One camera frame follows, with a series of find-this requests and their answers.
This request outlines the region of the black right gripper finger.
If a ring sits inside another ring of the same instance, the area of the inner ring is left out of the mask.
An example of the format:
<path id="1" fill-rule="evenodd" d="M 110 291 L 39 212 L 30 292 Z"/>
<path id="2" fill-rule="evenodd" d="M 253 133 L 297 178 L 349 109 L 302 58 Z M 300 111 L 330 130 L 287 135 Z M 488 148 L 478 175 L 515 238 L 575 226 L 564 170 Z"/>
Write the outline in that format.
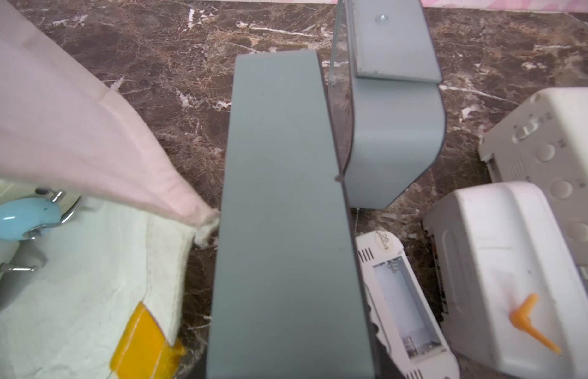
<path id="1" fill-rule="evenodd" d="M 397 368 L 387 349 L 379 340 L 375 341 L 376 378 L 403 379 L 402 372 Z"/>

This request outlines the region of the small white digital clock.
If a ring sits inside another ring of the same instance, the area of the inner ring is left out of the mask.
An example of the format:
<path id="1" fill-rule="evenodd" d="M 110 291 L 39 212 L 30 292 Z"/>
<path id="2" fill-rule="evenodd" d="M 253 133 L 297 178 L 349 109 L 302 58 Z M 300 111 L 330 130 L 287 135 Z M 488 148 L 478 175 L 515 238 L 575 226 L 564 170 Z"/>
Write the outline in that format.
<path id="1" fill-rule="evenodd" d="M 377 338 L 404 378 L 459 378 L 458 360 L 448 346 L 404 246 L 392 233 L 356 238 L 371 322 Z"/>

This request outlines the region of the green grey curved clock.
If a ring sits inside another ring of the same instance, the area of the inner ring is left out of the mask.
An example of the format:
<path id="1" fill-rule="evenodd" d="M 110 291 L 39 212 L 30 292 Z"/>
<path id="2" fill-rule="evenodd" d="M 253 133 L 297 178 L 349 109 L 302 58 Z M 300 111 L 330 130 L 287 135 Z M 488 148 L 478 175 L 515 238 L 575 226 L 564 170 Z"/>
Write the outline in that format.
<path id="1" fill-rule="evenodd" d="M 235 65 L 209 378 L 373 378 L 374 346 L 315 51 Z"/>

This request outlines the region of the grey blue square clock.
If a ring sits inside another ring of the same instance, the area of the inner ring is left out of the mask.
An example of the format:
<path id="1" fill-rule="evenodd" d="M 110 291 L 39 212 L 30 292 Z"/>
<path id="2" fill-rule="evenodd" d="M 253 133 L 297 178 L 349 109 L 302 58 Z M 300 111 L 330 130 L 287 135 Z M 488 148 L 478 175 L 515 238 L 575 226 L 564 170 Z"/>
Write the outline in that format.
<path id="1" fill-rule="evenodd" d="M 390 206 L 435 162 L 441 82 L 420 2 L 338 3 L 327 85 L 350 206 Z"/>

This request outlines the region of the white rectangular digital clock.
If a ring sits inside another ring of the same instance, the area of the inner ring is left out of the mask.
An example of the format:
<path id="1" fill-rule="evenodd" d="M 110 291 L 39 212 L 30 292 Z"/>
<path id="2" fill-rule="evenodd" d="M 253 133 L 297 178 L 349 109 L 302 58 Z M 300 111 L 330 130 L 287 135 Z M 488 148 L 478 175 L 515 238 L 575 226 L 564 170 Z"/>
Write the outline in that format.
<path id="1" fill-rule="evenodd" d="M 533 94 L 480 139 L 478 154 L 492 181 L 544 192 L 588 294 L 588 87 Z"/>

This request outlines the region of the white canvas bag yellow handles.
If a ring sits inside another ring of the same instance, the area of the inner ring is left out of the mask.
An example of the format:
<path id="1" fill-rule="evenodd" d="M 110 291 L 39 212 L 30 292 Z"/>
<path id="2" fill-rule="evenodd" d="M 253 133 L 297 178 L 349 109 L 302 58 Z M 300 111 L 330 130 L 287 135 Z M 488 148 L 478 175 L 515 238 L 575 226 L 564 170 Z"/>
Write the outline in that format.
<path id="1" fill-rule="evenodd" d="M 137 111 L 0 1 L 0 178 L 82 194 L 0 281 L 0 378 L 172 378 L 188 254 L 219 214 Z"/>

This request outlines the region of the white clock orange key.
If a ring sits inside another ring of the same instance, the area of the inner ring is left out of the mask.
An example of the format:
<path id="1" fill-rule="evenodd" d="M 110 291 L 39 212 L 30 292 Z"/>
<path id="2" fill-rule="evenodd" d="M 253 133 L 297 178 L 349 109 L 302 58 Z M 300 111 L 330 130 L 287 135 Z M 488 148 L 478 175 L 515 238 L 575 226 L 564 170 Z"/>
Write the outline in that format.
<path id="1" fill-rule="evenodd" d="M 588 378 L 588 296 L 539 187 L 455 190 L 423 227 L 450 347 L 519 378 Z"/>

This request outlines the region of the blue round twin-bell clock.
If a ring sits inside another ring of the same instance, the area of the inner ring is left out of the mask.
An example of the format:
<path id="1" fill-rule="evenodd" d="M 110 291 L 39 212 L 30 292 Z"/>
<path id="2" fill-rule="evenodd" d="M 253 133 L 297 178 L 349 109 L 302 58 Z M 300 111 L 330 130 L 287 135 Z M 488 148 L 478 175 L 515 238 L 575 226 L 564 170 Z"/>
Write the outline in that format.
<path id="1" fill-rule="evenodd" d="M 34 273 L 36 265 L 14 264 L 20 245 L 66 224 L 85 197 L 0 178 L 0 281 L 8 273 Z"/>

